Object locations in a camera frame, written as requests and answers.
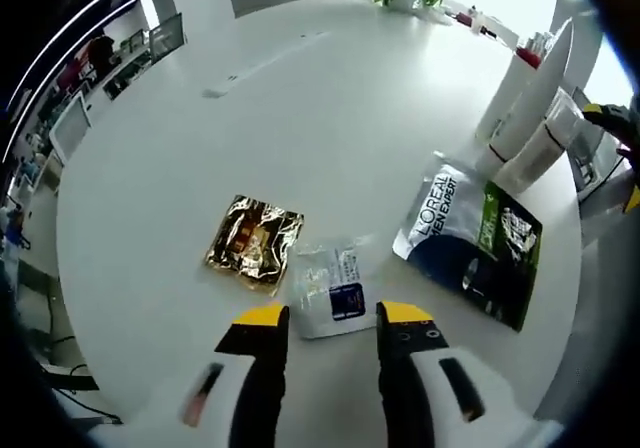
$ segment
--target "table surface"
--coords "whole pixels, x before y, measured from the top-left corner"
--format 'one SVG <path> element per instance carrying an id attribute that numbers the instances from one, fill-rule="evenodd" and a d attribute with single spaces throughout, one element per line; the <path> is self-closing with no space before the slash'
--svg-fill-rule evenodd
<path id="1" fill-rule="evenodd" d="M 544 225 L 521 333 L 391 252 L 430 153 L 459 153 L 472 138 L 510 57 L 461 26 L 369 0 L 305 0 L 152 67 L 85 137 L 60 187 L 65 304 L 105 397 L 131 417 L 181 366 L 204 369 L 239 313 L 270 301 L 202 264 L 240 193 L 304 213 L 299 243 L 375 234 L 381 296 L 431 312 L 533 412 L 578 296 L 568 160 L 521 197 Z M 309 342 L 292 326 L 278 445 L 386 446 L 377 376 L 375 330 Z"/>

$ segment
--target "white plastic packet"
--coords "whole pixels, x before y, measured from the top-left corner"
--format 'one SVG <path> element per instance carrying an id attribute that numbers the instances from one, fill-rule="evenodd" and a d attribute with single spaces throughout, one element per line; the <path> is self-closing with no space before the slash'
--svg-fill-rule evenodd
<path id="1" fill-rule="evenodd" d="M 303 246 L 291 260 L 288 304 L 302 338 L 321 338 L 376 324 L 376 289 L 368 275 L 375 268 L 373 237 L 327 240 Z"/>

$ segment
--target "chair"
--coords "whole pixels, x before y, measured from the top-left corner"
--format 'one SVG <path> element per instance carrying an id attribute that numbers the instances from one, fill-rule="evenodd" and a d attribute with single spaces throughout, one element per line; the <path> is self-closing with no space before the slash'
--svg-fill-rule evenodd
<path id="1" fill-rule="evenodd" d="M 182 13 L 178 13 L 149 32 L 149 46 L 153 63 L 157 63 L 184 43 Z"/>
<path id="2" fill-rule="evenodd" d="M 80 142 L 91 128 L 82 92 L 73 97 L 49 132 L 49 139 L 63 165 L 69 163 Z"/>

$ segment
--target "white flower pot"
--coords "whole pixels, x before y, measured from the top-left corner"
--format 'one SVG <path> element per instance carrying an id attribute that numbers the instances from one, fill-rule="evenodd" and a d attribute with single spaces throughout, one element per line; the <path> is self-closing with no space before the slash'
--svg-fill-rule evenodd
<path id="1" fill-rule="evenodd" d="M 413 5 L 415 1 L 416 0 L 391 0 L 387 6 L 392 10 L 411 13 L 413 12 Z"/>

